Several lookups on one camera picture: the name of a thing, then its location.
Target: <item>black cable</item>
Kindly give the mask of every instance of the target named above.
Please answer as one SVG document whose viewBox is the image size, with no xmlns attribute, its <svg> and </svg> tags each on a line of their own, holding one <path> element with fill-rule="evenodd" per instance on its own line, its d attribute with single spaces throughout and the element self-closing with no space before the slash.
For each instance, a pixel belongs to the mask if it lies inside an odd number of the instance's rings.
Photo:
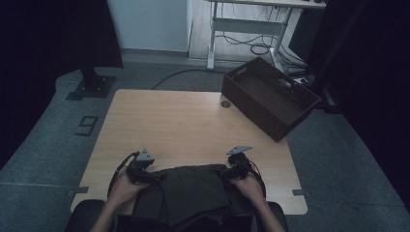
<svg viewBox="0 0 410 232">
<path fill-rule="evenodd" d="M 173 73 L 169 76 L 166 76 L 165 78 L 163 78 L 160 82 L 158 82 L 156 85 L 154 85 L 154 87 L 151 88 L 151 90 L 155 90 L 158 86 L 160 86 L 162 83 L 164 83 L 167 79 L 169 79 L 170 77 L 177 75 L 177 74 L 181 74 L 181 73 L 187 73 L 187 72 L 205 72 L 205 73 L 221 73 L 221 74 L 225 74 L 225 72 L 218 72 L 218 71 L 209 71 L 209 70 L 184 70 L 184 71 L 180 71 L 180 72 L 176 72 Z"/>
</svg>

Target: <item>table leg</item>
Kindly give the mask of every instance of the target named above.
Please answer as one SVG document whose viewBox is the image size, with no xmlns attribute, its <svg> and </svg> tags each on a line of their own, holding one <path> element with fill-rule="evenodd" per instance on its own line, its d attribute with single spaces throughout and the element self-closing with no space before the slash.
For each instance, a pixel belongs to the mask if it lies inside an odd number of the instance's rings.
<svg viewBox="0 0 410 232">
<path fill-rule="evenodd" d="M 292 15 L 292 10 L 293 10 L 293 8 L 289 8 L 289 10 L 287 11 L 286 18 L 283 21 L 283 23 L 281 25 L 281 28 L 280 28 L 280 33 L 278 34 L 277 43 L 275 44 L 274 48 L 270 49 L 271 56 L 272 56 L 272 59 L 274 60 L 275 67 L 278 70 L 282 71 L 282 72 L 283 72 L 283 67 L 281 66 L 280 57 L 278 55 L 278 52 L 279 52 L 279 49 L 280 49 L 281 42 L 283 40 L 284 33 L 286 32 L 286 28 L 287 28 L 287 24 L 289 22 L 289 18 Z"/>
<path fill-rule="evenodd" d="M 218 3 L 215 2 L 214 3 L 214 14 L 212 15 L 211 42 L 209 44 L 209 50 L 208 50 L 208 65 L 207 65 L 208 70 L 214 69 L 214 61 L 215 61 L 215 23 L 214 22 L 215 20 L 217 20 L 217 9 L 218 9 Z"/>
</svg>

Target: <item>person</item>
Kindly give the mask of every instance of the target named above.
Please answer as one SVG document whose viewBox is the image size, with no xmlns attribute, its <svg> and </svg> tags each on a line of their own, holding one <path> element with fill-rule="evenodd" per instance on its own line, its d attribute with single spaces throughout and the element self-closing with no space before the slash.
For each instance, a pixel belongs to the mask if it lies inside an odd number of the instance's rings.
<svg viewBox="0 0 410 232">
<path fill-rule="evenodd" d="M 126 174 L 126 168 L 120 170 L 117 180 L 115 181 L 111 193 L 106 200 L 102 211 L 94 223 L 92 232 L 109 231 L 114 220 L 117 210 L 122 204 L 136 197 L 143 189 L 149 187 L 147 184 L 133 184 Z M 251 173 L 244 179 L 232 179 L 230 183 L 238 188 L 253 205 L 258 213 L 259 218 L 267 232 L 284 232 L 282 225 L 277 217 L 271 211 L 271 208 L 266 201 L 263 190 L 257 182 L 255 176 Z"/>
</svg>

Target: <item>white desk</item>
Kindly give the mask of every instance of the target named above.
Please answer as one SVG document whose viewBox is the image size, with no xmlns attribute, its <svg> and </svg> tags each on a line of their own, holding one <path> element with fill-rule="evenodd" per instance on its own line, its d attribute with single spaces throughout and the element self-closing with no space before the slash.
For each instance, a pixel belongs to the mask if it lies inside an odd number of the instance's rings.
<svg viewBox="0 0 410 232">
<path fill-rule="evenodd" d="M 275 142 L 235 106 L 223 108 L 221 93 L 119 90 L 109 107 L 82 187 L 72 204 L 106 199 L 114 170 L 130 153 L 146 148 L 156 159 L 148 171 L 184 165 L 226 163 L 226 153 L 251 145 L 247 157 L 256 163 L 265 182 L 267 199 L 278 202 L 287 215 L 308 211 L 286 139 Z M 132 213 L 133 201 L 121 214 Z"/>
<path fill-rule="evenodd" d="M 311 9 L 323 9 L 326 7 L 324 2 L 315 3 L 313 0 L 208 0 L 214 2 L 214 10 L 212 15 L 212 32 L 211 43 L 208 51 L 208 70 L 214 68 L 215 60 L 215 32 L 239 32 L 250 34 L 261 34 L 278 36 L 275 47 L 270 49 L 272 59 L 274 60 L 275 67 L 283 71 L 283 68 L 278 57 L 278 51 L 281 41 L 283 40 L 284 33 L 289 21 L 289 17 L 292 14 L 293 8 L 311 8 Z M 217 17 L 218 3 L 237 3 L 237 4 L 251 4 L 251 5 L 263 5 L 263 6 L 278 6 L 288 7 L 289 10 L 286 13 L 284 21 L 256 21 L 256 20 L 244 20 L 234 18 Z"/>
</svg>

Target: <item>hand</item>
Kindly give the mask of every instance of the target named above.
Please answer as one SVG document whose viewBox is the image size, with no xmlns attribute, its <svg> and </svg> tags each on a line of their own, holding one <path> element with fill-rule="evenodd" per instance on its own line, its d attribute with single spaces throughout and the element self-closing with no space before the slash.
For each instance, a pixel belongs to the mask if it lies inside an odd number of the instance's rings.
<svg viewBox="0 0 410 232">
<path fill-rule="evenodd" d="M 248 175 L 242 180 L 231 179 L 229 180 L 229 182 L 232 185 L 236 186 L 241 194 L 243 194 L 252 203 L 256 203 L 256 201 L 260 200 L 265 200 L 263 189 L 252 173 L 248 173 Z"/>
<path fill-rule="evenodd" d="M 127 167 L 120 170 L 111 193 L 102 208 L 99 218 L 94 223 L 92 232 L 108 231 L 114 219 L 115 212 L 125 202 L 131 200 L 133 197 L 143 189 L 149 187 L 148 184 L 133 184 L 126 173 Z"/>
<path fill-rule="evenodd" d="M 131 200 L 141 190 L 149 187 L 148 184 L 135 183 L 133 184 L 126 173 L 127 167 L 120 170 L 117 180 L 112 187 L 111 193 L 108 196 L 107 202 L 120 206 L 121 204 Z"/>
</svg>

